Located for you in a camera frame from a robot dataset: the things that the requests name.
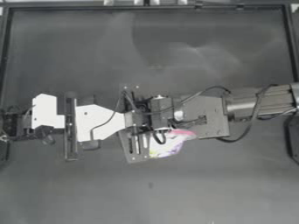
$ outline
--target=wire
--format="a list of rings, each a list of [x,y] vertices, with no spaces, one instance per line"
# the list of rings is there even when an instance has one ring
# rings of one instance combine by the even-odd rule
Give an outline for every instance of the wire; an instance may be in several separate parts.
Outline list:
[[[114,115],[116,115],[116,112],[117,112],[117,108],[118,108],[118,104],[120,104],[120,100],[121,100],[121,95],[122,95],[124,92],[120,93],[118,97],[117,97],[117,100],[116,100],[116,107],[114,107],[114,111],[110,115],[110,117],[106,119],[105,122],[102,122],[100,125],[94,126],[90,130],[89,130],[89,138],[90,140],[93,140],[93,130],[100,128],[101,126],[106,125],[110,120],[113,119]]]
[[[276,115],[271,115],[268,117],[259,117],[257,120],[260,120],[260,121],[269,121],[269,120],[277,118],[279,116],[284,116],[284,115],[295,112],[296,110],[297,110],[297,108],[291,108],[291,109],[285,110],[284,112],[281,112],[281,113],[279,113]]]
[[[197,92],[196,94],[190,95],[189,97],[186,97],[184,100],[180,101],[180,103],[178,103],[177,105],[172,105],[170,107],[164,108],[164,109],[157,110],[157,111],[153,111],[153,112],[142,112],[142,111],[138,111],[137,108],[136,108],[136,105],[134,105],[134,103],[133,103],[133,100],[132,100],[132,98],[129,97],[129,95],[128,95],[126,92],[125,92],[125,98],[126,98],[128,103],[130,104],[130,106],[132,106],[132,108],[133,108],[133,110],[134,110],[136,113],[138,113],[138,114],[141,114],[141,115],[144,115],[144,116],[150,116],[150,115],[158,115],[158,114],[161,114],[162,112],[166,112],[166,111],[170,110],[170,109],[176,109],[176,108],[178,108],[178,107],[180,107],[180,104],[184,104],[184,103],[188,102],[193,97],[205,94],[208,91],[210,91],[212,89],[216,89],[216,88],[224,90],[226,93],[230,93],[229,90],[228,90],[225,87],[222,87],[222,86],[212,86],[212,87],[205,88],[202,91]]]
[[[222,86],[212,86],[212,87],[208,87],[205,88],[202,91],[197,92],[196,94],[190,95],[189,97],[186,97],[181,103],[185,103],[188,102],[193,97],[198,96],[198,95],[202,95],[204,93],[206,93],[208,91],[210,91],[212,89],[221,89],[224,92],[226,92],[228,94],[230,94],[230,91],[222,87]]]
[[[161,132],[161,136],[162,136],[162,140],[160,140],[160,138],[157,137],[156,135],[156,131],[152,132],[153,134],[153,140],[158,143],[158,144],[165,144],[165,135],[164,135],[164,132]]]
[[[24,116],[22,116],[22,121],[25,121],[25,119],[26,119],[26,117],[28,117],[30,111],[33,110],[33,107],[34,107],[34,105],[32,105],[32,106],[26,109],[26,111],[25,111],[25,113],[24,113]]]
[[[272,86],[275,86],[275,85],[273,84],[268,85],[267,87],[261,88],[261,90],[256,93],[256,104],[255,104],[255,107],[253,107],[252,116],[251,116],[247,128],[245,128],[244,132],[241,133],[241,135],[237,138],[234,138],[234,139],[226,139],[224,137],[218,137],[217,139],[221,142],[224,142],[224,143],[234,143],[248,134],[248,132],[251,130],[251,127],[252,127],[252,124],[253,124],[253,121],[257,119],[257,112],[259,112],[260,106],[261,106],[260,102],[261,102],[263,97],[264,97],[264,95],[267,93],[267,90]]]

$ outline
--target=metal frame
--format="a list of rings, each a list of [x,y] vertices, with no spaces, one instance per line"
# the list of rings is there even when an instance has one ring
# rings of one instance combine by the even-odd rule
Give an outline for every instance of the metal frame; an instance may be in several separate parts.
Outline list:
[[[293,28],[292,9],[289,3],[228,3],[214,4],[202,3],[196,0],[190,0],[188,4],[178,5],[176,0],[165,0],[160,2],[160,5],[150,6],[150,0],[142,0],[144,5],[134,5],[134,1],[113,1],[113,6],[105,6],[105,2],[48,2],[48,3],[0,3],[0,7],[4,8],[1,16],[1,33],[0,33],[0,108],[4,104],[4,92],[5,92],[5,63],[8,60],[8,48],[10,38],[10,26],[14,11],[81,11],[81,10],[98,10],[98,11],[192,11],[196,10],[198,13],[202,12],[217,12],[217,11],[268,11],[280,10],[281,19],[284,22],[284,34],[288,45],[289,60],[293,73],[293,81],[299,81],[299,54],[296,35]]]

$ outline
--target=white metal plate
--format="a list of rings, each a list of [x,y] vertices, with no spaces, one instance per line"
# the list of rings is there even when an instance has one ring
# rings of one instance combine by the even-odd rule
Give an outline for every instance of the white metal plate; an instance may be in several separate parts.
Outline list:
[[[64,129],[65,126],[64,115],[57,115],[57,97],[48,94],[32,98],[32,128],[41,125],[54,129]]]
[[[92,128],[105,123],[112,114],[113,110],[102,108],[94,104],[76,107],[78,142],[90,140]],[[93,140],[104,140],[125,127],[125,115],[116,112],[110,121],[101,127],[93,129]]]

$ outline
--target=black cable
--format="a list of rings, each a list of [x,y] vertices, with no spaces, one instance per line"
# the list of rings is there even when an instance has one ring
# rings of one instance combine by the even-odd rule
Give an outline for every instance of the black cable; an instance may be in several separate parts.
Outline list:
[[[277,118],[279,116],[287,115],[287,114],[289,114],[289,113],[292,113],[295,111],[296,111],[296,108],[291,108],[291,109],[285,110],[284,112],[281,112],[281,113],[279,113],[276,115],[271,115],[271,116],[267,116],[267,117],[259,117],[257,120],[260,120],[260,121],[269,121],[269,120]]]
[[[110,122],[110,120],[113,119],[114,115],[116,115],[116,112],[117,112],[117,107],[118,107],[118,104],[120,104],[120,100],[121,100],[121,96],[122,96],[122,93],[120,93],[118,97],[117,97],[117,100],[116,100],[116,107],[114,107],[114,111],[110,115],[110,117],[106,119],[105,122],[102,122],[100,125],[94,126],[90,130],[89,130],[89,138],[90,140],[93,140],[93,130],[100,128],[101,126],[104,126],[105,124],[108,124]]]
[[[164,135],[164,132],[161,132],[161,136],[162,136],[162,141],[160,140],[160,138],[157,137],[156,131],[153,130],[152,134],[153,134],[153,140],[158,143],[158,144],[165,144],[165,135]]]
[[[261,107],[261,100],[263,100],[263,97],[267,93],[267,90],[275,86],[273,84],[272,85],[268,85],[267,87],[261,88],[261,90],[256,93],[256,104],[255,104],[255,107],[253,107],[253,111],[252,111],[252,116],[251,116],[251,119],[248,121],[248,125],[247,125],[247,128],[244,130],[244,132],[241,133],[241,135],[236,138],[236,139],[226,139],[224,137],[218,137],[217,139],[224,142],[224,143],[234,143],[237,142],[249,132],[251,130],[251,127],[252,127],[252,124],[253,124],[253,121],[257,119],[257,112],[260,110],[260,107]]]
[[[178,105],[172,105],[170,107],[168,108],[164,108],[161,110],[157,110],[157,111],[153,111],[153,112],[142,112],[142,111],[138,111],[137,108],[136,108],[136,105],[133,103],[133,100],[132,98],[129,97],[128,93],[125,92],[125,98],[130,104],[130,107],[133,108],[134,112],[144,115],[144,116],[150,116],[150,115],[158,115],[161,114],[162,112],[166,112],[168,110],[170,109],[176,109],[181,106],[181,104],[184,104],[185,102],[188,102],[193,97],[198,96],[198,95],[202,95],[204,93],[206,93],[208,91],[210,91],[212,89],[221,89],[224,90],[226,93],[230,93],[229,90],[222,87],[222,86],[212,86],[212,87],[208,87],[205,88],[202,91],[197,92],[196,94],[190,95],[189,97],[186,97],[184,100],[180,101]]]

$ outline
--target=dark gray surface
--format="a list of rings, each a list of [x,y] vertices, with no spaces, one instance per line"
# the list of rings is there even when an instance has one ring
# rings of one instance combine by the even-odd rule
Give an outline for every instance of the dark gray surface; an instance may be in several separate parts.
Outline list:
[[[208,85],[292,81],[279,11],[267,13],[17,12],[5,105],[40,92],[98,93],[113,107],[120,83],[185,94]],[[188,142],[181,153],[126,164],[117,139],[64,163],[54,147],[16,143],[0,173],[0,222],[296,223],[299,167],[283,120],[256,123],[238,143]]]

